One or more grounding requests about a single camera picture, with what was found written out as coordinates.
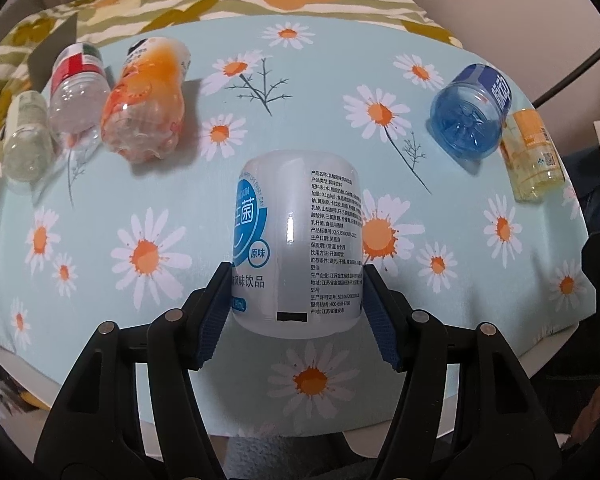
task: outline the blue bottle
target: blue bottle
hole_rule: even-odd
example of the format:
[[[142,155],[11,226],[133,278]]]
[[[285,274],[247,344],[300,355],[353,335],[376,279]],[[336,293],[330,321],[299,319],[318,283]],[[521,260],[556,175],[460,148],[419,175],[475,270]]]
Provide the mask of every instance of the blue bottle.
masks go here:
[[[431,105],[431,129],[453,155],[485,158],[500,142],[511,108],[511,88],[504,76],[484,64],[472,64],[443,88]]]

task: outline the black cable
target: black cable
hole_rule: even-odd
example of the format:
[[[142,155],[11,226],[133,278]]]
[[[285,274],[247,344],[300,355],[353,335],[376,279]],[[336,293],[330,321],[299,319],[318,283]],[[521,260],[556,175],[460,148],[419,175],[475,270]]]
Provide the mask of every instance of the black cable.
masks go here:
[[[549,99],[554,98],[560,92],[562,92],[567,86],[576,81],[582,74],[584,74],[589,68],[594,66],[600,61],[600,48],[597,49],[591,56],[589,56],[576,70],[571,72],[567,77],[560,81],[557,85],[553,86],[547,92],[542,94],[538,99],[533,102],[534,108],[541,107]]]

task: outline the blue gripper pad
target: blue gripper pad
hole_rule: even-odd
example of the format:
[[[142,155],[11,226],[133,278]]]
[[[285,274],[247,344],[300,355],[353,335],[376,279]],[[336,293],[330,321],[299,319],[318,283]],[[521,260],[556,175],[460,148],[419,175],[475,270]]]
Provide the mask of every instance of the blue gripper pad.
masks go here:
[[[231,309],[231,270],[224,275],[198,330],[198,366],[211,359]]]
[[[398,371],[400,356],[398,355],[398,340],[394,324],[391,322],[384,304],[380,301],[376,288],[366,276],[366,271],[364,271],[362,279],[362,306],[382,359]]]

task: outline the orange juice bottle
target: orange juice bottle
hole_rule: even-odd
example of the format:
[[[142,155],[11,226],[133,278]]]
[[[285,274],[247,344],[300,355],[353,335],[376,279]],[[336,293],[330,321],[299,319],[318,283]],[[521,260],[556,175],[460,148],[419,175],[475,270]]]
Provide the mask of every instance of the orange juice bottle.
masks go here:
[[[516,200],[541,200],[548,190],[564,184],[558,153],[536,110],[511,114],[502,132],[502,143]]]
[[[131,163],[173,152],[184,122],[181,85],[189,62],[187,47],[173,38],[147,38],[129,49],[102,111],[102,142],[111,151]]]

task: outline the white daisy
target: white daisy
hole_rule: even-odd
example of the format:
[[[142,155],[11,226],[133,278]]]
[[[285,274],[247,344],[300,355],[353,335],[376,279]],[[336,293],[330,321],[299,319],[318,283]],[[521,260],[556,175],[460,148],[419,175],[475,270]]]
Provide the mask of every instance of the white daisy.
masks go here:
[[[305,32],[309,27],[301,27],[300,23],[291,25],[291,22],[286,22],[284,27],[282,25],[276,25],[275,28],[267,27],[263,32],[263,40],[273,40],[269,43],[269,46],[276,46],[282,43],[285,48],[291,45],[293,48],[298,50],[302,49],[306,44],[313,44],[314,42],[309,39],[309,36],[315,36],[312,32]]]
[[[458,262],[454,260],[454,254],[452,252],[446,252],[446,245],[440,246],[438,242],[433,245],[433,249],[429,244],[425,244],[425,248],[420,250],[420,256],[416,256],[421,264],[424,265],[424,269],[421,269],[418,276],[427,276],[427,286],[433,286],[433,292],[436,294],[440,293],[440,283],[442,283],[446,289],[451,288],[449,278],[457,278],[458,275],[453,272],[449,267],[455,267]]]
[[[31,338],[29,337],[31,325],[27,323],[27,310],[23,309],[23,304],[19,298],[14,298],[11,303],[11,326],[15,329],[13,339],[16,346],[26,350],[27,345],[31,344]]]
[[[360,85],[358,93],[364,101],[348,95],[342,98],[347,103],[345,110],[351,112],[347,116],[347,121],[351,121],[351,127],[359,128],[366,125],[362,131],[363,139],[370,139],[378,127],[380,127],[382,142],[387,142],[387,135],[395,140],[398,134],[402,136],[407,134],[404,129],[411,128],[411,123],[399,116],[411,111],[407,105],[393,105],[395,95],[384,93],[379,88],[374,95],[366,85]]]
[[[573,184],[568,182],[564,189],[562,190],[562,206],[566,206],[571,203],[571,220],[575,220],[578,217],[578,213],[580,212],[580,202],[578,201],[578,196],[576,195],[576,190],[573,189]]]
[[[284,416],[294,412],[305,400],[306,416],[311,417],[313,406],[323,418],[333,418],[338,410],[331,399],[351,400],[354,393],[339,385],[356,377],[359,370],[347,370],[336,373],[335,369],[347,358],[348,350],[342,350],[331,358],[333,343],[324,346],[322,355],[318,357],[314,342],[309,340],[304,348],[304,360],[295,350],[288,348],[286,358],[288,364],[274,364],[273,371],[279,375],[269,377],[270,384],[284,386],[280,390],[271,390],[269,397],[288,397],[288,403],[282,410]]]
[[[206,160],[214,158],[218,147],[220,147],[224,158],[235,155],[234,148],[230,143],[240,146],[247,130],[238,129],[244,126],[245,118],[232,122],[233,118],[232,114],[227,115],[227,117],[219,115],[218,118],[211,118],[208,122],[202,123],[200,153],[206,157]]]
[[[182,297],[183,286],[166,268],[189,269],[191,257],[188,254],[166,252],[173,244],[182,239],[186,230],[184,227],[179,227],[164,240],[158,241],[168,217],[169,211],[164,210],[154,223],[154,212],[149,208],[144,218],[144,229],[140,225],[138,216],[132,215],[133,236],[124,229],[118,230],[118,237],[125,247],[115,248],[111,251],[113,258],[122,260],[115,264],[112,270],[116,274],[126,272],[126,275],[116,283],[116,288],[123,290],[135,281],[134,306],[137,309],[142,303],[145,283],[149,287],[155,304],[160,305],[157,286],[171,300]]]
[[[51,277],[56,280],[60,296],[71,297],[71,291],[75,290],[74,280],[78,277],[75,273],[75,265],[72,265],[71,257],[68,254],[58,254],[54,261],[54,272]]]
[[[259,428],[251,426],[246,430],[238,428],[238,436],[242,438],[267,438],[276,433],[276,425],[272,422],[264,422]]]
[[[492,247],[495,245],[493,253],[491,253],[492,258],[496,258],[502,250],[502,266],[506,269],[507,253],[515,260],[514,251],[518,254],[522,252],[522,243],[516,237],[517,234],[522,232],[522,226],[513,223],[516,214],[515,206],[512,206],[511,211],[507,214],[507,197],[503,196],[500,200],[500,197],[496,195],[496,203],[493,203],[490,198],[489,207],[491,211],[485,211],[484,216],[490,224],[484,228],[483,232],[490,235],[487,246]]]
[[[378,207],[368,189],[362,193],[362,249],[366,255],[365,263],[371,262],[378,271],[386,270],[390,275],[398,275],[398,267],[394,262],[396,256],[403,260],[411,257],[413,243],[408,235],[419,235],[424,232],[424,225],[398,224],[400,217],[411,206],[389,195],[378,199]]]
[[[445,81],[432,64],[425,65],[419,56],[402,54],[396,56],[394,66],[404,70],[404,78],[410,79],[414,85],[420,85],[429,90],[440,90]]]
[[[57,221],[58,215],[51,209],[45,211],[44,206],[34,213],[33,227],[29,230],[25,240],[25,243],[31,247],[24,259],[26,264],[31,265],[32,275],[37,267],[40,270],[43,269],[45,260],[51,259],[51,255],[54,253],[52,244],[60,241],[60,235],[50,232]]]
[[[584,275],[580,265],[575,260],[571,263],[563,262],[562,268],[555,268],[555,278],[551,281],[551,294],[549,300],[555,301],[556,312],[565,305],[567,308],[572,306],[576,308],[580,305],[580,295],[587,293],[584,285]]]
[[[213,65],[213,68],[218,70],[212,75],[207,76],[202,81],[202,94],[215,94],[219,89],[226,85],[232,78],[245,74],[253,73],[253,69],[258,66],[258,62],[263,58],[261,50],[253,50],[245,54],[238,54],[235,58],[218,61]]]

